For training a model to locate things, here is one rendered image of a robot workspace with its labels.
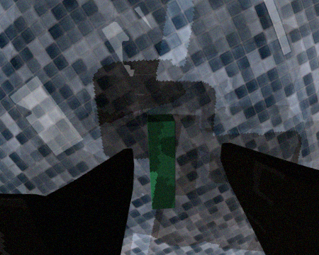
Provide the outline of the green square post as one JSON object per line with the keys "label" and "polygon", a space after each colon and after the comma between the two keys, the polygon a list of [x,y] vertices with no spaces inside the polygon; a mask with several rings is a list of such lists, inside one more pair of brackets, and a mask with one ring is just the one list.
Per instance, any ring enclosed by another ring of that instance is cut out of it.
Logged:
{"label": "green square post", "polygon": [[147,119],[152,209],[174,208],[174,119],[151,114]]}

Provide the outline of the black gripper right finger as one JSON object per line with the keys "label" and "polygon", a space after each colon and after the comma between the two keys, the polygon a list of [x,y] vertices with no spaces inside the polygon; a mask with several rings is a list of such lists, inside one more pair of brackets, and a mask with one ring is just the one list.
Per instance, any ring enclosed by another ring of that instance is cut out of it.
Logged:
{"label": "black gripper right finger", "polygon": [[318,169],[233,142],[220,159],[265,255],[319,255]]}

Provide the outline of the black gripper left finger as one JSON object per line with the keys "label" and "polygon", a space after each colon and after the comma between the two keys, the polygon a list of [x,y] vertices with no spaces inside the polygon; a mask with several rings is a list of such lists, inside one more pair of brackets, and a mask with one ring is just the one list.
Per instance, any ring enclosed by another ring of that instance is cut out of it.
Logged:
{"label": "black gripper left finger", "polygon": [[46,196],[0,193],[0,255],[121,255],[133,149]]}

